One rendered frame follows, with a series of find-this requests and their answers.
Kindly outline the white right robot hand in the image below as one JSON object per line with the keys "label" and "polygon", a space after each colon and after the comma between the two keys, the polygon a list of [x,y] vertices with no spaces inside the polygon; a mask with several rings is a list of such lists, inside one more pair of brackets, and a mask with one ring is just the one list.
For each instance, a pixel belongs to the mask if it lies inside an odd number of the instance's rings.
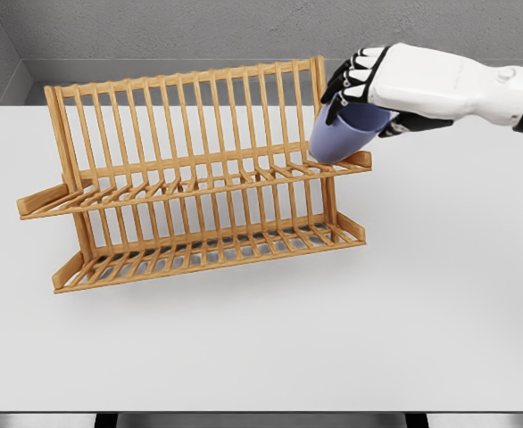
{"label": "white right robot hand", "polygon": [[367,103],[397,113],[381,138],[451,126],[473,112],[474,96],[460,90],[472,62],[404,43],[362,48],[328,82],[321,97],[329,105],[326,123],[351,103]]}

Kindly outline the blue cup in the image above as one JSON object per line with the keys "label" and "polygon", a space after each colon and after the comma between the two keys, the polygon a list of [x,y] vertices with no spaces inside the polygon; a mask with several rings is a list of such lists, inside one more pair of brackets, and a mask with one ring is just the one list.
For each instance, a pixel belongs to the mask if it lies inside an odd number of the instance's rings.
{"label": "blue cup", "polygon": [[337,163],[358,152],[378,135],[392,118],[391,111],[367,103],[349,103],[331,125],[326,118],[332,102],[325,103],[315,120],[309,148],[321,163]]}

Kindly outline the wooden two-tier dish rack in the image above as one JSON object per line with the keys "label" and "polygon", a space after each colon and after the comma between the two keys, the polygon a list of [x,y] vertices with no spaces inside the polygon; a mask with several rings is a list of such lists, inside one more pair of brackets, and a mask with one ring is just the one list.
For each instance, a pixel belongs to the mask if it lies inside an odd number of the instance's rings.
{"label": "wooden two-tier dish rack", "polygon": [[336,206],[337,177],[309,149],[326,83],[311,57],[104,83],[46,86],[59,185],[24,219],[71,215],[79,251],[58,293],[365,244]]}

